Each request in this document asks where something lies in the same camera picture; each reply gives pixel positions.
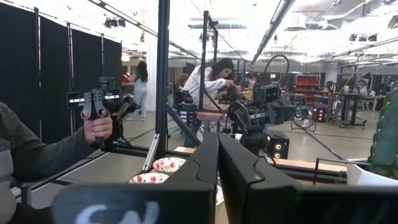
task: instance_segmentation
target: white bowl with red pattern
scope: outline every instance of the white bowl with red pattern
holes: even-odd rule
[[[177,171],[184,163],[185,159],[181,159],[178,157],[165,157],[156,160],[152,166],[155,170],[161,172],[175,172]]]
[[[161,184],[169,178],[167,174],[161,173],[146,173],[139,174],[129,180],[129,184]]]

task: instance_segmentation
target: black room divider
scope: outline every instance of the black room divider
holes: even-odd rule
[[[50,144],[71,134],[67,108],[69,79],[68,29],[40,18],[40,93],[42,141]]]
[[[115,87],[122,87],[122,45],[104,39],[105,76],[115,78]]]
[[[40,136],[36,21],[33,12],[0,3],[0,101]]]
[[[83,94],[97,87],[101,76],[101,37],[72,30],[73,91]],[[80,112],[75,115],[76,129],[83,126]]]

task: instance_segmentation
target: hand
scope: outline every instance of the hand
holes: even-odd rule
[[[225,81],[225,86],[227,86],[228,88],[235,85],[234,84],[234,80],[226,80]]]
[[[236,91],[241,91],[242,88],[241,88],[241,86],[239,86],[239,85],[237,86],[237,85],[236,85],[236,86],[235,86],[235,89],[236,89]]]
[[[85,118],[89,117],[88,111],[83,111],[83,116]],[[112,134],[112,119],[110,116],[92,120],[85,120],[84,124],[84,135],[85,140],[88,144],[93,144],[95,142],[95,137],[109,138]]]

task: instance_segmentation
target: red shelf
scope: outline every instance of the red shelf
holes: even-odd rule
[[[320,75],[296,75],[295,88],[297,93],[302,93],[309,105],[315,103],[315,93],[319,91]]]

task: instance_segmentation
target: gray sleeve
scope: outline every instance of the gray sleeve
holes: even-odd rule
[[[97,150],[85,141],[83,128],[57,143],[46,145],[3,103],[0,103],[0,125],[11,142],[13,177],[19,181],[49,178]]]

